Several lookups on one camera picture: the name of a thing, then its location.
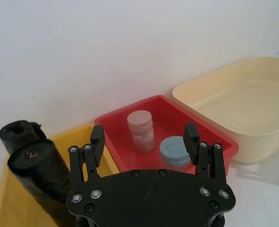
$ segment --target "yellow plastic bin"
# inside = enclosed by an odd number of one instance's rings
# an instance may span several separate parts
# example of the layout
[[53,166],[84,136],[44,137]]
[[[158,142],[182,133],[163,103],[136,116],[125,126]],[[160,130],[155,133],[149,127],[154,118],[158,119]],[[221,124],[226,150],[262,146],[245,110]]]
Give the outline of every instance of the yellow plastic bin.
[[279,150],[279,58],[252,58],[190,80],[174,100],[239,145],[234,160],[255,163]]
[[[60,154],[69,166],[68,148],[82,147],[89,142],[94,124],[88,124],[53,137]],[[98,173],[101,177],[118,173],[105,147]],[[0,184],[0,227],[57,227],[50,216],[11,174],[5,163]]]

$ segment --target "screw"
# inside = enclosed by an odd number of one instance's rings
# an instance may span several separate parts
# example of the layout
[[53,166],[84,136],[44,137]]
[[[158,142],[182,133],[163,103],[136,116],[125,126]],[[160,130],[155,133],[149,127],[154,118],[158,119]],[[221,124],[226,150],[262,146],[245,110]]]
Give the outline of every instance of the screw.
[[205,148],[205,147],[207,147],[207,144],[202,142],[202,143],[200,143],[200,146]]
[[158,171],[160,176],[165,176],[167,174],[167,172],[164,169],[161,169]]
[[70,152],[75,152],[77,150],[77,148],[76,147],[72,147],[72,148],[70,148]]
[[101,191],[99,189],[95,189],[91,192],[92,199],[98,199],[101,196]]
[[210,194],[211,194],[210,191],[205,187],[200,188],[200,193],[204,196],[210,196]]
[[90,213],[94,210],[94,205],[89,203],[85,206],[85,212]]
[[219,205],[215,201],[210,201],[210,207],[216,210],[219,208]]
[[73,197],[72,197],[72,202],[73,203],[77,203],[77,202],[80,202],[82,200],[82,195],[81,194],[75,194]]
[[224,190],[219,191],[219,195],[226,200],[229,199],[229,194]]
[[139,171],[138,170],[132,171],[132,176],[139,176]]
[[215,144],[214,147],[220,149],[222,146],[220,144]]

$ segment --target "red plastic bin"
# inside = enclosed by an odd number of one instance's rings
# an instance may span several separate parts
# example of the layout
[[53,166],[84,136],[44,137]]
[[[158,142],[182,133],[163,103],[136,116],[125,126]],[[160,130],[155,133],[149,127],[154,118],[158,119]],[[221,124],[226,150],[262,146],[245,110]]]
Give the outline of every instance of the red plastic bin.
[[[147,110],[152,114],[155,149],[149,153],[138,153],[133,147],[127,117],[137,110]],[[188,122],[196,125],[201,141],[223,145],[225,171],[228,173],[229,162],[237,153],[238,144],[164,96],[144,99],[95,120],[95,124],[103,124],[107,148],[121,172],[162,168],[160,143],[169,136],[183,136]],[[188,172],[194,173],[193,165]]]

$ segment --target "cream plastic bin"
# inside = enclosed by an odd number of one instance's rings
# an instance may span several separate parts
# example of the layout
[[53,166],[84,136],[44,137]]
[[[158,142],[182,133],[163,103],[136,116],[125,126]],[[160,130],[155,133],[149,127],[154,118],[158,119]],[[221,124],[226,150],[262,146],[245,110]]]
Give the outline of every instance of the cream plastic bin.
[[279,59],[241,61],[177,86],[174,100],[239,144],[234,160],[279,150]]

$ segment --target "rolled black fabric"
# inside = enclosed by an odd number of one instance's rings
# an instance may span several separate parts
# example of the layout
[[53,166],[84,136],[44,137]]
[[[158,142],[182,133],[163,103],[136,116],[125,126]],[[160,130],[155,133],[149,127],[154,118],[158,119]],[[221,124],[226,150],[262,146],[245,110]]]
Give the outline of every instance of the rolled black fabric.
[[70,171],[52,141],[26,144],[9,157],[7,164],[59,227],[75,225],[75,216],[66,207]]
[[41,126],[34,122],[17,121],[4,126],[0,130],[0,138],[11,155],[25,144],[46,139]]

